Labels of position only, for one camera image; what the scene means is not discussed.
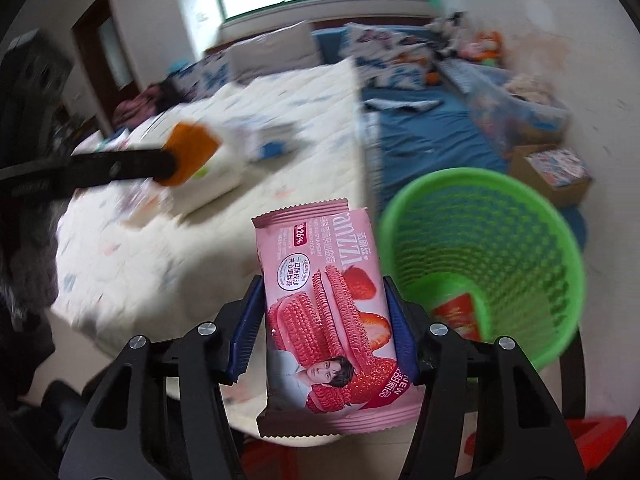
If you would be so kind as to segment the blue bed sheet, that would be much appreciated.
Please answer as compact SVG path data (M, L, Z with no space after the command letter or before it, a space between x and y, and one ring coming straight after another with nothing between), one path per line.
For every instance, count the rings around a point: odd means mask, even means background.
M366 115L375 133L368 145L366 162L369 204L375 218L402 188L424 174L457 167L500 174L508 171L508 161L475 127L462 99L445 87L419 91L373 88L364 90L362 98L440 103L428 112L382 110Z

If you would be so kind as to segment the brown cardboard box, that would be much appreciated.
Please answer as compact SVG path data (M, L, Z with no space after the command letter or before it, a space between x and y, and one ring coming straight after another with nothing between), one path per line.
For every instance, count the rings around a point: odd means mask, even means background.
M579 155L572 148L556 144L517 146L508 174L533 188L556 208L579 205L593 182Z

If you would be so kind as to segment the pink strawberry wafer packet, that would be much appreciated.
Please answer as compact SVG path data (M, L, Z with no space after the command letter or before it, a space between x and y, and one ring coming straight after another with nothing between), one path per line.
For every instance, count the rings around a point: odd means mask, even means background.
M414 422L423 391L400 366L367 211L342 198L253 224L266 292L260 435L368 434Z

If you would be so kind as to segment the red instant noodle cup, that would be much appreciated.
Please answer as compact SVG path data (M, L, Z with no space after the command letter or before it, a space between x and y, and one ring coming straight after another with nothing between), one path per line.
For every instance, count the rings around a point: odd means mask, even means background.
M435 320L445 323L461 337L474 341L482 340L473 298L468 292L445 301L432 310L432 315Z

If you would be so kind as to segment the butterfly pillow right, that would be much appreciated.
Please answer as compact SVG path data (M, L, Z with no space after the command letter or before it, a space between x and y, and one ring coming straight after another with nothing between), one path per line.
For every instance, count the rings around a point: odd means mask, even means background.
M340 55L354 62L361 88L422 90L434 72L425 39L383 27L347 24Z

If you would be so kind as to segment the orange fox plush toy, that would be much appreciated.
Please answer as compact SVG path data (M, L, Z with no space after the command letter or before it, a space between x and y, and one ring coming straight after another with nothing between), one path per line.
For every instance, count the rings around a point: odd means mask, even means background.
M500 32L479 32L469 44L469 58L473 63L499 67L502 64L503 38Z

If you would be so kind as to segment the pink clothes pile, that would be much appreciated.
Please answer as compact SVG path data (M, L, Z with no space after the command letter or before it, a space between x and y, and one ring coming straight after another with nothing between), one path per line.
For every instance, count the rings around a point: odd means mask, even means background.
M135 98L120 102L113 114L115 129L126 128L130 131L149 118L166 112L175 105L175 92L162 84L151 84Z

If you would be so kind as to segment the butterfly pillow left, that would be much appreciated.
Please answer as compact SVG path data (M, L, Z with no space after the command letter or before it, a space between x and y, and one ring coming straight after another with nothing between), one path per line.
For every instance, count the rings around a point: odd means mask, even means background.
M209 99L231 80L227 52L207 55L168 79L186 102Z

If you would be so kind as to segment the clear plastic storage bin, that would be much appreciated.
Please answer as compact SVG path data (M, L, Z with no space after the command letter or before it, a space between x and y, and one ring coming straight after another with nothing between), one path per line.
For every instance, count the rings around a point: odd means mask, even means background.
M549 104L521 99L506 90L518 76L512 70L450 58L437 65L440 76L464 97L472 122L492 147L510 158L521 145L559 144L570 112L554 96Z

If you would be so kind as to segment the beige cushion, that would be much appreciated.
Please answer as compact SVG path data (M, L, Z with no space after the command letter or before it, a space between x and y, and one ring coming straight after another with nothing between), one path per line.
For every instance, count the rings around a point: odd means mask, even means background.
M227 50L226 57L230 76L239 84L322 63L318 42L306 21L236 42Z

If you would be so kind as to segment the green plastic mesh basket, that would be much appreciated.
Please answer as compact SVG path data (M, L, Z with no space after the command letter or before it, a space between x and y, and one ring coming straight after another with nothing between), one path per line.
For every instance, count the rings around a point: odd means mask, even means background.
M417 178L384 208L376 242L402 298L433 311L470 294L480 339L512 337L538 370L578 330L586 272L574 232L506 174L451 168Z

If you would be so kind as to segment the butterfly pillow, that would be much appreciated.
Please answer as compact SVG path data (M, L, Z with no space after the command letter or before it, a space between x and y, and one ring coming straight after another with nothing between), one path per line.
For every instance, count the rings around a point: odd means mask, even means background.
M186 102L209 99L231 80L227 52L207 55L168 79Z
M347 24L340 55L354 62L361 88L422 90L434 72L425 39L383 27Z

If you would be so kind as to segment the cream patterned quilt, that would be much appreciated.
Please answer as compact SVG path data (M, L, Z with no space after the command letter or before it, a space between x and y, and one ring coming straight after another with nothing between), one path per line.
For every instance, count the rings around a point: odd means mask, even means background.
M149 188L124 211L126 185L72 199L58 224L53 313L114 356L134 335L183 336L244 295L259 271L253 219L287 206L366 203L360 84L351 60L226 84L134 130L165 141L178 122L221 138L212 166L180 188Z

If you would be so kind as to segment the red plastic stool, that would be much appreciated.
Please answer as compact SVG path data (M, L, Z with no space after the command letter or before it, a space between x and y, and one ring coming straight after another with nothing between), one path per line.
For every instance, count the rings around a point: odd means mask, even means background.
M532 405L507 396L491 414L478 415L477 432L465 441L466 455L480 452L469 479L582 479L627 429L622 416L565 420L547 393Z

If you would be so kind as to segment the blue white milk carton box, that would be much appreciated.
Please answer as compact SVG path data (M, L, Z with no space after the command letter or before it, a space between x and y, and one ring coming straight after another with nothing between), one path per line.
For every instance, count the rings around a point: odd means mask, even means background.
M243 154L250 162L259 162L295 151L301 131L302 127L298 122L266 116L248 116L238 123Z

